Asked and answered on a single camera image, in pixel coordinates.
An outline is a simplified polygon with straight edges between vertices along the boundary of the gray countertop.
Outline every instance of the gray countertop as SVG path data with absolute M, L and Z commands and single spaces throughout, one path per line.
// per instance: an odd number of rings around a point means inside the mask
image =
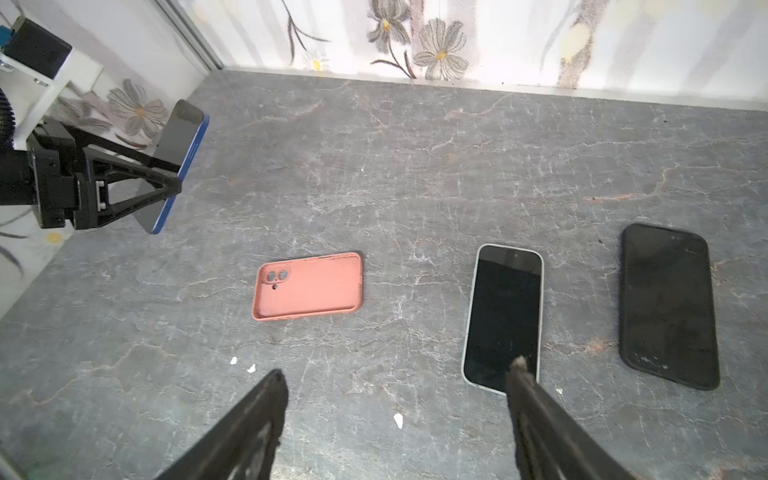
M 275 367 L 274 478 L 517 478 L 505 398 L 460 373 L 487 242 L 545 257 L 541 384 L 622 465 L 768 478 L 765 113 L 235 71 L 191 100 L 163 233 L 78 234 L 0 320 L 0 441 L 35 478 L 152 478 Z M 619 358 L 634 221 L 709 243 L 715 391 Z M 251 318 L 261 263 L 350 250 L 360 311 Z

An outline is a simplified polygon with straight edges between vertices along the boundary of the black phone screen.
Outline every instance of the black phone screen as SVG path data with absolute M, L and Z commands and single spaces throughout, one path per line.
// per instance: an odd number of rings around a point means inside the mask
M 464 352 L 469 382 L 504 392 L 509 365 L 520 355 L 536 375 L 542 270 L 535 252 L 495 245 L 478 251 Z
M 697 389 L 720 384 L 704 238 L 639 223 L 624 229 L 620 302 L 625 363 Z

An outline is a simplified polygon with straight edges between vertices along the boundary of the phone screen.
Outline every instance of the phone screen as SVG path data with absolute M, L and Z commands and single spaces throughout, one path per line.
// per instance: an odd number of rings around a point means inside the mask
M 633 223 L 622 235 L 621 358 L 698 389 L 720 384 L 707 242 Z
M 153 157 L 179 165 L 177 177 L 184 179 L 197 148 L 208 126 L 208 116 L 201 109 L 186 100 L 179 100 L 170 113 L 168 123 L 163 128 L 160 140 L 152 154 Z M 136 196 L 154 190 L 152 184 L 142 180 Z M 134 217 L 148 233 L 160 233 L 165 220 L 174 205 L 175 195 L 166 200 L 155 202 L 137 210 Z
M 543 262 L 536 252 L 496 245 L 478 251 L 464 351 L 464 377 L 505 392 L 520 355 L 538 373 Z

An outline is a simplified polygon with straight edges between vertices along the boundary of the printed flower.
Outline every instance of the printed flower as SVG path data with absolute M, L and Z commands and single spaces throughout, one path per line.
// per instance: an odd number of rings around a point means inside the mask
M 77 127 L 94 135 L 105 134 L 112 129 L 111 123 L 92 117 L 92 112 L 93 107 L 85 100 L 59 97 L 51 107 L 49 114 L 63 124 Z
M 403 0 L 370 0 L 368 14 L 378 22 L 376 30 L 368 34 L 368 41 L 375 42 L 382 53 L 389 53 L 389 41 L 394 39 L 403 45 L 410 43 L 408 32 L 402 23 L 408 19 L 409 7 Z
M 328 57 L 319 53 L 317 50 L 308 50 L 304 52 L 304 67 L 307 70 L 330 71 Z
M 413 58 L 413 62 L 419 67 L 428 67 L 424 78 L 453 80 L 464 76 L 469 62 L 454 55 L 467 43 L 467 36 L 459 31 L 463 26 L 463 23 L 456 21 L 445 30 L 445 22 L 439 18 L 424 25 L 419 38 L 425 50 Z
M 113 114 L 127 118 L 125 133 L 129 135 L 138 135 L 139 131 L 143 131 L 147 137 L 154 138 L 168 116 L 168 110 L 159 98 L 147 102 L 147 92 L 128 78 L 123 80 L 123 90 L 113 88 L 107 99 Z

